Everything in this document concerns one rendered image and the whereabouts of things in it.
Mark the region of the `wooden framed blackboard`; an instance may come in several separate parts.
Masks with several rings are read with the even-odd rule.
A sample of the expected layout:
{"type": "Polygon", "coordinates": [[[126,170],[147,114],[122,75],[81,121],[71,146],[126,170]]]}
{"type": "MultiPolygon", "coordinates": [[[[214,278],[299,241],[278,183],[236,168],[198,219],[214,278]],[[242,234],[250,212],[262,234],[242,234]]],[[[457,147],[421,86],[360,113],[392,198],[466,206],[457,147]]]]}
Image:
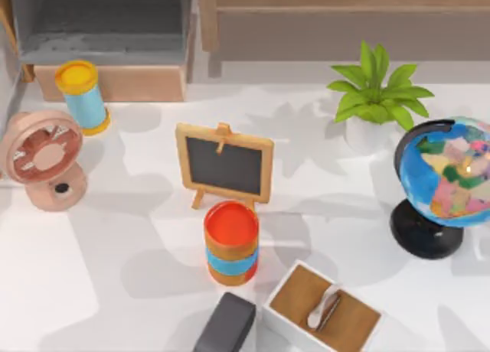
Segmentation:
{"type": "Polygon", "coordinates": [[[175,128],[182,184],[195,191],[191,207],[198,209],[205,194],[242,200],[254,209],[270,202],[274,142],[217,128],[178,123],[175,128]]]}

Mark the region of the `orange and blue can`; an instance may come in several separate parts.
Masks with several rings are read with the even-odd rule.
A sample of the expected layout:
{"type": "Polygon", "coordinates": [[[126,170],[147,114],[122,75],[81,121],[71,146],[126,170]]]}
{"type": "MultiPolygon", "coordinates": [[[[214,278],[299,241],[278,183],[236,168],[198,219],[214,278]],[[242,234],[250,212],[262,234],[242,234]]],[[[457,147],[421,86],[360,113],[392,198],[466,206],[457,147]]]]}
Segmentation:
{"type": "Polygon", "coordinates": [[[205,252],[214,280],[240,286],[253,278],[259,262],[259,231],[257,215],[241,202],[222,201],[207,212],[205,252]]]}

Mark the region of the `white tissue box wooden top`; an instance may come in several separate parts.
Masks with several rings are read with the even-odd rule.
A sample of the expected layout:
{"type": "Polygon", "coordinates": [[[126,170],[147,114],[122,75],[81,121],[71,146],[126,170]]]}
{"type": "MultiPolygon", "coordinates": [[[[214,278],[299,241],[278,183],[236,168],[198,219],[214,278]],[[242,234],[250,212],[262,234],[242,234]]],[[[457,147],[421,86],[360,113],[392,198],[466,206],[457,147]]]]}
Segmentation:
{"type": "Polygon", "coordinates": [[[333,281],[303,261],[296,261],[262,308],[264,324],[303,352],[362,352],[382,314],[341,289],[341,301],[319,331],[307,317],[333,281]]]}

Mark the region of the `green plant in white pot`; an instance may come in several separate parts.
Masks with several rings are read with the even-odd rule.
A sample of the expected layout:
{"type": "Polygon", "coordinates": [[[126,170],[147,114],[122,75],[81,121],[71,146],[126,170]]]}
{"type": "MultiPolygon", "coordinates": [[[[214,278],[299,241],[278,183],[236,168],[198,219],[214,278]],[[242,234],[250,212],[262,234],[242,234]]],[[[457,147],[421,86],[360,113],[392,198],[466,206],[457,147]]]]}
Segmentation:
{"type": "Polygon", "coordinates": [[[342,94],[334,122],[345,124],[345,141],[357,153],[371,155],[382,148],[394,126],[404,131],[414,127],[412,115],[427,118],[421,102],[434,94],[412,83],[416,64],[402,64],[388,72],[390,56],[382,44],[361,42],[357,64],[334,64],[343,78],[326,88],[342,94]]]}

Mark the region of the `dark grey block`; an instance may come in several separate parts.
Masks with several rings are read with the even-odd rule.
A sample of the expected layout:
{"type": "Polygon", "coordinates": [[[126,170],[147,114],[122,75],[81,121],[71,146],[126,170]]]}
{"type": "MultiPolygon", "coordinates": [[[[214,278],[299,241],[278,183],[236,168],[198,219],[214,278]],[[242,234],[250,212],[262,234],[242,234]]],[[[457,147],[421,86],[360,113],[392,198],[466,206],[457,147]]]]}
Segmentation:
{"type": "Polygon", "coordinates": [[[256,317],[256,305],[225,292],[197,339],[192,352],[240,352],[256,317]]]}

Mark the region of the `yellow and blue can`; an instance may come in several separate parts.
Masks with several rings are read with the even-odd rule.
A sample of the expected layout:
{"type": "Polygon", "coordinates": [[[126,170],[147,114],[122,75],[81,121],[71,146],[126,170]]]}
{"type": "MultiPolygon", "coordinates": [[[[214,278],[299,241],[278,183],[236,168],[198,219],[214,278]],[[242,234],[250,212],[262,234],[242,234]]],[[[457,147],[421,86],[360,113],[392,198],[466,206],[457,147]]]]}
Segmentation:
{"type": "Polygon", "coordinates": [[[107,129],[110,114],[100,92],[97,69],[91,62],[66,62],[57,68],[54,81],[84,135],[96,135],[107,129]]]}

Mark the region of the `wooden shelf unit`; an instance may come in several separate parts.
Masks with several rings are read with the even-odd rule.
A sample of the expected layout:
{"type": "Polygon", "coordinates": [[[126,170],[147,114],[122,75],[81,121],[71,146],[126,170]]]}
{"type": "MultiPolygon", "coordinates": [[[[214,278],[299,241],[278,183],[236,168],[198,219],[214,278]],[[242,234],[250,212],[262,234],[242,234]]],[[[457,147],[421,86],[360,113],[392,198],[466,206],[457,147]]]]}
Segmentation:
{"type": "Polygon", "coordinates": [[[221,75],[221,13],[459,12],[490,11],[490,0],[198,0],[202,50],[208,53],[208,76],[221,75]]]}

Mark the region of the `pink desk fan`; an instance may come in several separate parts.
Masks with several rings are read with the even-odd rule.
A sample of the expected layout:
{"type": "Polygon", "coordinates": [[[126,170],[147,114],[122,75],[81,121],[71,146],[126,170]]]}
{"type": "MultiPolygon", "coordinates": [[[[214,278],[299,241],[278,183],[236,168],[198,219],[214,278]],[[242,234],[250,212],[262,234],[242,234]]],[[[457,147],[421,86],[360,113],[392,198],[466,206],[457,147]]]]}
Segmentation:
{"type": "Polygon", "coordinates": [[[67,210],[87,191],[87,177],[77,163],[82,146],[83,133],[68,113],[18,112],[0,141],[0,170],[24,185],[37,208],[67,210]]]}

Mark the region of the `grey cabinet with dark inside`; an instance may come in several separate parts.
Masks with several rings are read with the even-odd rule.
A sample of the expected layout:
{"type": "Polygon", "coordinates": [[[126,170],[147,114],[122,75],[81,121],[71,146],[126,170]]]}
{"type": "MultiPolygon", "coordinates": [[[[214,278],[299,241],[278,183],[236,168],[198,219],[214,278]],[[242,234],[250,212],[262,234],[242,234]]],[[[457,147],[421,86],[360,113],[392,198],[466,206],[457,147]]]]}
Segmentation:
{"type": "Polygon", "coordinates": [[[0,23],[26,82],[36,65],[74,59],[174,66],[185,61],[191,1],[0,0],[0,23]]]}

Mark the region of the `blue globe on black stand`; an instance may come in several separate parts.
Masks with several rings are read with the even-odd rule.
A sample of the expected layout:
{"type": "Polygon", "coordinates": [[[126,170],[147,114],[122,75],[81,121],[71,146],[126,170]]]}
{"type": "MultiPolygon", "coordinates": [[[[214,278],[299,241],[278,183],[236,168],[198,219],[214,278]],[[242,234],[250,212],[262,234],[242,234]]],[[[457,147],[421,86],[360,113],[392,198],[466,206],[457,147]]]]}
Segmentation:
{"type": "Polygon", "coordinates": [[[415,125],[399,141],[394,169],[406,197],[391,212],[397,243],[443,259],[464,229],[490,220],[490,123],[468,117],[415,125]]]}

